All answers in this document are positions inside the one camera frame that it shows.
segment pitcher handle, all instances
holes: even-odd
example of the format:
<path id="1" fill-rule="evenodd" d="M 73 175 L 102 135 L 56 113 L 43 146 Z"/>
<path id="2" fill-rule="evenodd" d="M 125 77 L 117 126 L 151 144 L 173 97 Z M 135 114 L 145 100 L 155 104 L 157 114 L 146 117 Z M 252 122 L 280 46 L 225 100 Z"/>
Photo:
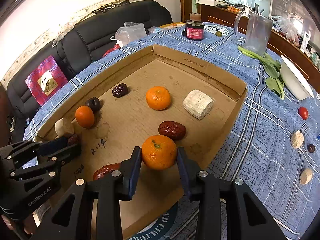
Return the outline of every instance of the pitcher handle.
<path id="1" fill-rule="evenodd" d="M 237 14 L 236 19 L 235 19 L 235 23 L 234 23 L 234 29 L 235 29 L 235 34 L 236 34 L 236 38 L 237 41 L 241 41 L 241 42 L 245 42 L 245 38 L 240 36 L 240 33 L 238 32 L 238 24 L 239 21 L 241 19 L 242 16 L 246 16 L 246 17 L 250 17 L 249 14 L 246 14 L 244 11 L 241 11 Z"/>

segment dark red date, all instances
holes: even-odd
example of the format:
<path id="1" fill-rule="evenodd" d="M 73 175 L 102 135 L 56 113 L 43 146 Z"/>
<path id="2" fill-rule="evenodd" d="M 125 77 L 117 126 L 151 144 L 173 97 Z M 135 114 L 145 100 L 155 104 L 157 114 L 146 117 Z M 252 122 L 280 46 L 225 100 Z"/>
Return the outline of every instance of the dark red date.
<path id="1" fill-rule="evenodd" d="M 121 163 L 113 163 L 103 166 L 102 168 L 95 171 L 93 174 L 93 180 L 101 179 L 104 175 L 108 174 L 109 172 L 113 172 L 115 170 L 119 170 Z"/>
<path id="2" fill-rule="evenodd" d="M 172 140 L 181 140 L 186 135 L 186 127 L 174 121 L 164 121 L 159 125 L 159 134 Z"/>
<path id="3" fill-rule="evenodd" d="M 68 146 L 76 143 L 80 143 L 80 137 L 79 135 L 74 134 L 68 139 Z"/>
<path id="4" fill-rule="evenodd" d="M 120 85 L 117 85 L 116 87 L 113 88 L 112 90 L 112 95 L 115 98 L 120 98 L 126 95 L 129 92 L 128 87 L 126 84 L 122 83 Z"/>
<path id="5" fill-rule="evenodd" d="M 316 150 L 316 147 L 313 144 L 308 145 L 308 152 L 314 153 Z"/>

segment small orange fruit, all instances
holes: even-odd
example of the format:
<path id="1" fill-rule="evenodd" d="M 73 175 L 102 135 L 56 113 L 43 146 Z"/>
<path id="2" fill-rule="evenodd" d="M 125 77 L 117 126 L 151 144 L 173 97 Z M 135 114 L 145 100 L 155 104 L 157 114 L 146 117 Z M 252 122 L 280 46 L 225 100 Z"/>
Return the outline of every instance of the small orange fruit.
<path id="1" fill-rule="evenodd" d="M 76 120 L 80 126 L 89 129 L 94 124 L 94 114 L 90 107 L 80 106 L 76 110 Z"/>
<path id="2" fill-rule="evenodd" d="M 177 146 L 167 136 L 150 136 L 142 145 L 142 161 L 153 170 L 171 167 L 177 159 Z"/>
<path id="3" fill-rule="evenodd" d="M 163 110 L 171 103 L 169 91 L 164 87 L 152 87 L 146 93 L 148 106 L 154 110 Z"/>

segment black leather sofa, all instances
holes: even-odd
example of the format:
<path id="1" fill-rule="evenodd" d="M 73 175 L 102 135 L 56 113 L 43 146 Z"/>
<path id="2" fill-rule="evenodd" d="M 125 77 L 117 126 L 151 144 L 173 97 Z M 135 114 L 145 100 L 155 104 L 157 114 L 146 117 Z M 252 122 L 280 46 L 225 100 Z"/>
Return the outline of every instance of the black leather sofa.
<path id="1" fill-rule="evenodd" d="M 10 80 L 7 95 L 16 117 L 12 142 L 22 140 L 25 120 L 31 120 L 40 107 L 32 96 L 25 79 L 48 56 L 53 55 L 68 81 L 116 44 L 110 40 L 124 22 L 143 23 L 145 29 L 172 23 L 170 12 L 152 0 L 121 5 L 75 25 L 69 33 L 52 48 L 52 41 L 35 54 Z"/>

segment cherry tomato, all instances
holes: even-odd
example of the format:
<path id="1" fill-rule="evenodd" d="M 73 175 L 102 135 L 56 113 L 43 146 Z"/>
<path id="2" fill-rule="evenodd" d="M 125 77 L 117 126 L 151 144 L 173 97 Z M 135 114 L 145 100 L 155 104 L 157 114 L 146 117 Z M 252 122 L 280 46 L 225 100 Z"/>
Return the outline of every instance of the cherry tomato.
<path id="1" fill-rule="evenodd" d="M 309 116 L 308 110 L 305 107 L 300 107 L 298 109 L 298 114 L 301 116 L 303 120 L 306 120 Z"/>

